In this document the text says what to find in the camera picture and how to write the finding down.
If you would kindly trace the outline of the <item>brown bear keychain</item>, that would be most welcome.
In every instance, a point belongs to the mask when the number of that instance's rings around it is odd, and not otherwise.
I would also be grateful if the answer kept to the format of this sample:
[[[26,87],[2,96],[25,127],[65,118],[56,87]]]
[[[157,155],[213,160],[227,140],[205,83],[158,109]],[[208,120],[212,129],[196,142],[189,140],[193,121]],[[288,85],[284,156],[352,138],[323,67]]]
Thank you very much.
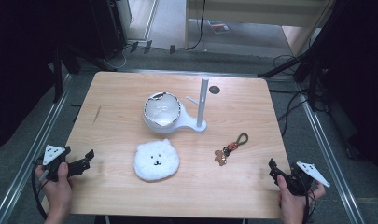
[[[215,161],[220,165],[223,166],[227,163],[227,158],[230,156],[230,154],[236,150],[239,146],[244,145],[248,142],[248,134],[247,133],[241,133],[237,139],[224,146],[221,150],[215,151]]]

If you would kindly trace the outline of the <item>person's right hand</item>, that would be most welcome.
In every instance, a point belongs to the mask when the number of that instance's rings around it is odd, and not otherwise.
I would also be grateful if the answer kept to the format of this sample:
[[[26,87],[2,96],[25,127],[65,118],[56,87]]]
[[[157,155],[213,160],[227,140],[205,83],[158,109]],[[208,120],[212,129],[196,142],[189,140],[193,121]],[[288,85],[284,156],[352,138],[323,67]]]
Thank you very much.
[[[281,208],[282,217],[302,217],[304,219],[305,209],[309,207],[314,200],[318,200],[326,194],[323,184],[316,182],[316,189],[310,190],[309,196],[294,196],[290,193],[287,182],[282,176],[277,177],[278,187],[280,189],[278,202]]]

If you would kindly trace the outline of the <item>book with red cover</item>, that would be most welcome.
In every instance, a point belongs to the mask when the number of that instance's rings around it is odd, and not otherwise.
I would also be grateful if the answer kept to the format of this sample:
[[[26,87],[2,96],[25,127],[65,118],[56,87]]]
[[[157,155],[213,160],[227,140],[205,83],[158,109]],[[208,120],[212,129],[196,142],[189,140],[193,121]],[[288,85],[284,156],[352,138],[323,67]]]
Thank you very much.
[[[224,21],[207,21],[215,34],[226,34],[230,31],[229,27]]]

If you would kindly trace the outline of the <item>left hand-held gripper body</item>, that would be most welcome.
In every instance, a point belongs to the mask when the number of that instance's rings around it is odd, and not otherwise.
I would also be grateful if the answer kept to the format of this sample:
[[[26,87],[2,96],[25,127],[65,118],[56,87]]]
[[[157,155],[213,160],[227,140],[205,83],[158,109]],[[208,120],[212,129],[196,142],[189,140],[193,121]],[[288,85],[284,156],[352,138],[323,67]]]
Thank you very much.
[[[70,146],[56,147],[46,145],[45,151],[36,160],[37,165],[42,165],[44,173],[39,177],[39,181],[50,180],[58,182],[58,170],[60,164],[65,162],[66,156],[71,152]]]

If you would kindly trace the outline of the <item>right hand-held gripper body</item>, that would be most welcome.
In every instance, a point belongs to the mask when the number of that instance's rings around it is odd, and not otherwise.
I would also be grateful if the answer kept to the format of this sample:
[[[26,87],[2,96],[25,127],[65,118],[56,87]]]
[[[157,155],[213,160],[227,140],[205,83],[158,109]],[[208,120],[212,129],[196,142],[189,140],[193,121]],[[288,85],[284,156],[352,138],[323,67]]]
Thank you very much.
[[[293,162],[291,165],[291,175],[287,177],[287,187],[291,194],[304,196],[312,187],[313,181],[330,187],[330,182],[311,163],[301,161]]]

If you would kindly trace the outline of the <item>white stand with bowl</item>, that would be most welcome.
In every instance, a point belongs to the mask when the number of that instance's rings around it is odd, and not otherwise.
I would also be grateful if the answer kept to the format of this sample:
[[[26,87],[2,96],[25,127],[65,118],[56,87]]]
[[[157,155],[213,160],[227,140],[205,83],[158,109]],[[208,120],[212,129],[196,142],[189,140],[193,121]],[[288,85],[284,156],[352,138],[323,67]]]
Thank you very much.
[[[192,117],[184,104],[170,92],[156,92],[144,103],[143,119],[148,128],[155,133],[173,133],[182,128],[202,133],[207,128],[203,118],[209,78],[203,77],[198,101],[191,100],[198,106],[197,117]]]

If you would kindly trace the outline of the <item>light wooden shelf unit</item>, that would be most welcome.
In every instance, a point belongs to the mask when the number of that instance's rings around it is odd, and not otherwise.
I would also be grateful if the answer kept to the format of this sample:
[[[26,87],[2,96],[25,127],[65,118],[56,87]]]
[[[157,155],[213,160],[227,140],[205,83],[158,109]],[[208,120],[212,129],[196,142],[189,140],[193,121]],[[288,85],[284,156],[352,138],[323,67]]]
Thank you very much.
[[[186,0],[185,48],[189,47],[189,20],[235,21],[280,25],[291,52],[297,56],[316,28],[327,19],[336,0],[198,0],[205,3],[204,16],[195,0]]]

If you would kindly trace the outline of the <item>black cabinet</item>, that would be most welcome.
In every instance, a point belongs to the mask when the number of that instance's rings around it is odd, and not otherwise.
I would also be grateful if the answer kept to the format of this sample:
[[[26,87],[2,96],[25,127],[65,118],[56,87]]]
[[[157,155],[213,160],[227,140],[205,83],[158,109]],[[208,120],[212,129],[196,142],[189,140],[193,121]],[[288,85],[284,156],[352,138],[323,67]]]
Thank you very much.
[[[90,0],[101,56],[111,59],[126,44],[126,36],[119,16],[119,0]]]

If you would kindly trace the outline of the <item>silver metal floor rail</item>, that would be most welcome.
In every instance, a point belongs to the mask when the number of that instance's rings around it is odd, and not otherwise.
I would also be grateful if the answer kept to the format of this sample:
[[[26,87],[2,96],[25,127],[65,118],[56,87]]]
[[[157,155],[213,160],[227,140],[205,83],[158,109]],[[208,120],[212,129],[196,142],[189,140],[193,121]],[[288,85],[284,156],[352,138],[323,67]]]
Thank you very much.
[[[122,73],[147,73],[147,74],[177,74],[187,76],[201,77],[246,77],[246,78],[262,78],[258,74],[252,73],[226,73],[226,72],[204,72],[204,71],[178,71],[178,70],[146,70],[146,69],[118,69],[117,72]]]
[[[14,207],[19,200],[28,179],[32,173],[33,161],[43,151],[46,141],[48,140],[49,133],[51,132],[60,112],[64,106],[66,98],[72,86],[72,75],[67,74],[63,77],[63,93],[61,98],[50,105],[47,116],[42,121],[36,137],[28,148],[28,151],[23,155],[22,163],[18,168],[11,184],[7,187],[3,200],[0,202],[0,224],[6,224]]]
[[[301,102],[303,103],[303,108],[308,118],[315,138],[320,146],[322,155],[326,161],[329,168],[331,178],[334,182],[334,186],[339,193],[340,199],[342,201],[345,212],[351,222],[351,224],[366,224],[365,220],[361,214],[361,211],[357,205],[356,198],[352,193],[345,177],[340,164],[338,163],[326,133],[319,121],[316,112],[313,112],[309,104],[306,102],[304,96],[300,96]]]

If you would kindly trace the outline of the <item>person's left hand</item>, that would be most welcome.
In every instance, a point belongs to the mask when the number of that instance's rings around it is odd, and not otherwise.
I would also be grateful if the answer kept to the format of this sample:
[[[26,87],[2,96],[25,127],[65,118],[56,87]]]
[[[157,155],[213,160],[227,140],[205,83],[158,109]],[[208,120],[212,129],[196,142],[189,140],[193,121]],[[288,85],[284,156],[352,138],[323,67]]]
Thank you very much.
[[[58,182],[41,182],[49,201],[48,215],[67,215],[69,216],[72,208],[72,186],[67,178],[68,165],[66,162],[60,164],[58,170]]]

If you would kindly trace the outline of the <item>white plush bear pouch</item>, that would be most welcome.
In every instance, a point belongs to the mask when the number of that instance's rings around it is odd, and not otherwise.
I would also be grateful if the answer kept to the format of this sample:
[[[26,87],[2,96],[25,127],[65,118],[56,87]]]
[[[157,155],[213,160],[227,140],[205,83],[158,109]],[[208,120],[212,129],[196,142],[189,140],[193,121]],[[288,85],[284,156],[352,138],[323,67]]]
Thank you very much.
[[[179,155],[168,139],[139,145],[133,159],[136,175],[149,182],[174,175],[179,165]]]

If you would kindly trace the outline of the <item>black metal stand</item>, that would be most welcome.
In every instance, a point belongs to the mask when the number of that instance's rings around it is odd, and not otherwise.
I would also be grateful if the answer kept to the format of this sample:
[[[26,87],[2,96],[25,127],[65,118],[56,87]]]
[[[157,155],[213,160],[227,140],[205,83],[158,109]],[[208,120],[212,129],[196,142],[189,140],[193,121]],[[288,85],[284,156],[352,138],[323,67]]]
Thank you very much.
[[[308,84],[308,103],[313,111],[315,111],[315,84],[316,76],[321,71],[320,62],[318,59],[320,48],[318,45],[313,44],[308,50],[303,54],[294,57],[293,59],[283,63],[282,65],[277,66],[263,74],[258,74],[258,77],[273,77],[293,65],[298,65],[298,68],[293,74],[293,79],[297,83],[302,83],[305,80],[309,81]]]
[[[114,72],[116,68],[111,65],[106,65],[97,61],[94,57],[90,56],[84,50],[78,49],[74,46],[60,43],[53,51],[53,75],[54,75],[54,99],[53,103],[57,103],[63,95],[63,66],[73,74],[77,74],[80,71],[80,65],[76,59],[76,56],[83,58],[85,61],[95,65],[102,71]]]

